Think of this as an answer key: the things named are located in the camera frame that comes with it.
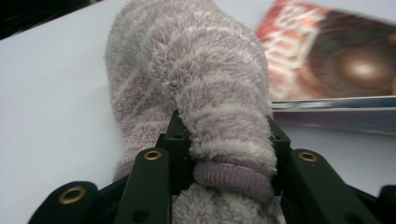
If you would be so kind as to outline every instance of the brass insert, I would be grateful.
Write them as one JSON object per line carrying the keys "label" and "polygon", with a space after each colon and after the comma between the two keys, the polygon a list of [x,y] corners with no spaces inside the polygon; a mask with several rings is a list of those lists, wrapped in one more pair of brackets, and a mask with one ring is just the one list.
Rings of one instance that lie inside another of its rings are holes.
{"label": "brass insert", "polygon": [[298,154],[298,157],[300,157],[300,159],[302,159],[303,161],[317,161],[318,157],[310,152],[300,152]]}
{"label": "brass insert", "polygon": [[70,189],[65,190],[61,196],[59,196],[59,202],[62,204],[70,204],[78,202],[85,195],[87,190],[82,186],[74,186]]}
{"label": "brass insert", "polygon": [[158,160],[161,157],[161,152],[160,151],[149,151],[146,152],[145,154],[145,159],[148,161],[155,161]]}

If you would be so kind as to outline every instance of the white table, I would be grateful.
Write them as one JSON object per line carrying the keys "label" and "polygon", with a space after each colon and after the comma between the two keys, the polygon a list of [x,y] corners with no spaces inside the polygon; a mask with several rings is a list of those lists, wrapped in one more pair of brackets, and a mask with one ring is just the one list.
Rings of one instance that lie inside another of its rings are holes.
{"label": "white table", "polygon": [[[106,0],[0,41],[0,223],[26,223],[65,183],[111,183],[124,142],[111,114],[104,51],[125,2]],[[252,29],[272,4],[216,2]],[[396,21],[394,0],[316,2]],[[394,136],[283,129],[294,148],[321,153],[354,187],[376,195],[396,184]]]}

